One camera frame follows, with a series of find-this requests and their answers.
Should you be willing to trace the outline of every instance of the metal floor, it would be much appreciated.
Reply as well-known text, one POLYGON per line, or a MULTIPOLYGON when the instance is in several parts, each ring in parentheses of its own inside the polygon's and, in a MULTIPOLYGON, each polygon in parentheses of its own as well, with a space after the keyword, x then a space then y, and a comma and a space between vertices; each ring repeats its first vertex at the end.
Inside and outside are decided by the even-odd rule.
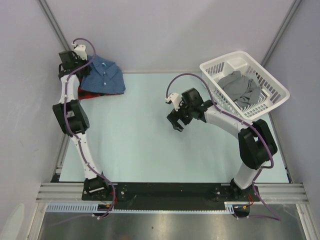
MULTIPOLYGON (((230 214, 114 213, 85 216, 50 226, 78 213, 45 214, 40 240, 305 240, 295 205, 272 205, 282 218, 236 220, 230 214)), ((254 205, 251 214, 268 214, 254 205)))

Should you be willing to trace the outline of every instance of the white table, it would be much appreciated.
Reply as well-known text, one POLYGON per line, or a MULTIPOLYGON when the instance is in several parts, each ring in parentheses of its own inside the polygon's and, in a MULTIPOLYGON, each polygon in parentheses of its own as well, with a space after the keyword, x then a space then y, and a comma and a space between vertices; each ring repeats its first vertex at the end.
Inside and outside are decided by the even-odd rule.
MULTIPOLYGON (((81 101, 89 121, 86 131, 92 157, 113 182, 228 183, 242 163, 238 140, 200 120, 173 129, 165 104, 169 82, 176 73, 124 74, 125 94, 81 101)), ((201 82, 183 76, 170 92, 196 88, 203 100, 209 95, 201 82)), ((274 136, 268 115, 262 117, 274 136)), ((70 141, 60 181, 83 182, 81 158, 70 141)), ((265 169, 259 183, 288 183, 281 154, 274 155, 274 168, 265 169)))

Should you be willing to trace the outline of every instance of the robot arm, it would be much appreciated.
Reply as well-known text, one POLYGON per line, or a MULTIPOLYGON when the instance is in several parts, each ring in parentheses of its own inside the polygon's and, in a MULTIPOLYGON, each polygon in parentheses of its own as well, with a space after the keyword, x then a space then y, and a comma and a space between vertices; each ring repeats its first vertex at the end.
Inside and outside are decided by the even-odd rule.
MULTIPOLYGON (((199 92, 194 88, 185 91, 181 96, 172 93, 166 98, 166 102, 174 105, 174 109, 167 116, 167 119, 175 130, 182 132, 184 129, 178 123, 178 120, 181 120, 184 125, 188 125, 192 119, 197 119, 204 123, 214 124, 238 139, 242 164, 237 175, 231 181, 231 185, 234 185, 236 192, 250 188, 259 168, 269 161, 267 151, 261 141, 259 139, 255 140, 257 137, 255 133, 241 122, 220 113, 213 106, 211 100, 204 102, 199 92)), ((274 155, 278 148, 268 124, 262 119, 255 122, 246 122, 257 129, 266 141, 272 155, 274 155)))
POLYGON ((81 107, 78 100, 78 87, 80 85, 79 78, 90 73, 90 67, 87 66, 76 74, 70 76, 70 73, 87 63, 87 55, 85 54, 85 47, 83 45, 75 46, 79 49, 77 52, 65 51, 59 53, 62 63, 59 66, 59 78, 62 83, 61 98, 59 103, 52 106, 55 117, 64 134, 68 135, 73 141, 79 155, 84 169, 84 187, 82 200, 104 200, 109 195, 109 186, 105 180, 100 177, 102 175, 101 169, 97 167, 92 158, 86 131, 90 127, 88 117, 81 107), (66 99, 67 121, 72 131, 69 132, 64 116, 64 103, 66 99))

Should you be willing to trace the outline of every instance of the blue shirt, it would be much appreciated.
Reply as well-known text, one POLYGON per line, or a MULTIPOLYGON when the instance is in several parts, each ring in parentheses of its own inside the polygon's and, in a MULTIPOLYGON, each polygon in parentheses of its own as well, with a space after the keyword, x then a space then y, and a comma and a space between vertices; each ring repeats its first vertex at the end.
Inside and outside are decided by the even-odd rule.
POLYGON ((83 77, 81 89, 102 94, 123 94, 126 86, 121 69, 113 62, 96 55, 90 64, 90 75, 83 77))

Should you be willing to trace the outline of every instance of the red and black fabric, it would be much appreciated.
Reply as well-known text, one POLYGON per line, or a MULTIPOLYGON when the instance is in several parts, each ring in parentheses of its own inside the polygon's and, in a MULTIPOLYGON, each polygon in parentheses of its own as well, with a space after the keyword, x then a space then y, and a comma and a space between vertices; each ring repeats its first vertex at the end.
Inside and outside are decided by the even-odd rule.
POLYGON ((80 81, 80 85, 78 87, 78 99, 79 100, 81 100, 81 99, 92 99, 92 98, 96 98, 96 97, 100 97, 100 96, 120 95, 120 94, 117 94, 117 93, 116 94, 108 94, 108 93, 98 93, 98 92, 91 92, 91 91, 82 90, 80 88, 82 78, 80 78, 79 81, 80 81))

